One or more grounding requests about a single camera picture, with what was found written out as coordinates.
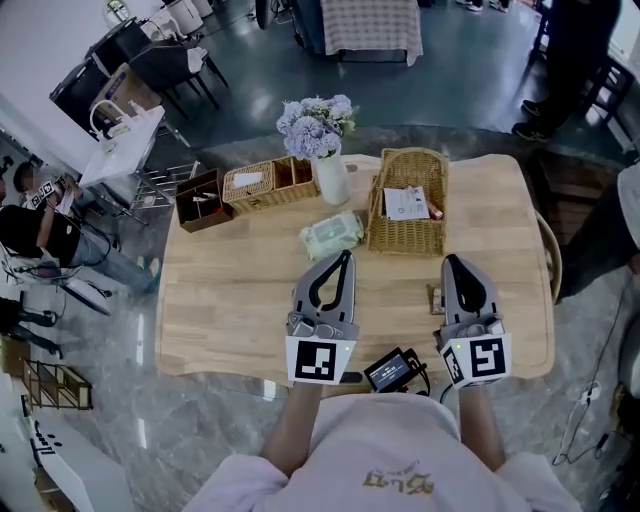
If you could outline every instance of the concrete floor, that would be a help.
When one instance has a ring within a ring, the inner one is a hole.
[[[250,4],[228,0],[223,4],[227,21],[238,19]],[[425,56],[407,69],[400,64],[338,65],[312,58],[295,45],[289,25],[261,32],[240,18],[204,41],[232,83],[231,91],[226,91],[212,81],[222,109],[214,110],[185,90],[182,103],[191,119],[182,129],[199,147],[207,148],[200,156],[210,166],[230,169],[281,154],[280,138],[211,146],[272,134],[284,99],[342,92],[361,106],[361,126],[458,127],[360,129],[345,152],[378,156],[382,147],[424,145],[444,151],[452,160],[487,152],[526,157],[531,146],[517,138],[468,127],[508,131],[521,116],[520,100],[543,94],[537,67],[520,84],[536,29],[533,15],[517,5],[508,16],[488,9],[474,16],[452,4],[424,11],[422,19]],[[215,30],[214,21],[207,24]],[[572,126],[559,135],[563,152],[619,159],[606,130],[581,120]],[[169,138],[162,139],[154,151],[155,164],[170,165],[176,158],[186,157],[174,150]],[[114,225],[101,222],[107,231],[120,233],[123,252],[133,259],[163,254],[170,211],[154,210],[144,216],[151,221],[148,228],[126,219]],[[90,270],[83,273],[116,292],[111,299],[112,317],[91,312],[50,287],[27,294],[30,307],[62,311],[66,304],[63,319],[46,334],[64,346],[66,363],[94,386],[95,409],[65,416],[124,467],[139,511],[178,511],[227,455],[260,449],[286,390],[276,387],[275,396],[265,396],[264,382],[237,375],[174,378],[158,374],[154,361],[157,297],[133,300],[120,285]],[[491,387],[509,452],[530,450],[549,460],[555,455],[569,410],[591,377],[628,278],[627,270],[610,274],[555,308],[556,364],[548,375],[530,381],[510,379]],[[595,445],[610,429],[607,411],[617,382],[617,348],[626,321],[637,311],[637,296],[635,282],[598,375],[603,396],[585,416],[572,456]],[[40,358],[49,360],[44,354]],[[434,386],[434,396],[439,396],[444,384]],[[455,408],[453,394],[447,402]],[[615,440],[599,460],[586,456],[573,466],[557,468],[585,511],[597,510],[597,497],[624,454],[623,443]]]

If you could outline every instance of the checkered blanket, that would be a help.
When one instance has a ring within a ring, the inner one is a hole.
[[[340,50],[407,51],[407,65],[422,55],[416,0],[322,0],[326,54]]]

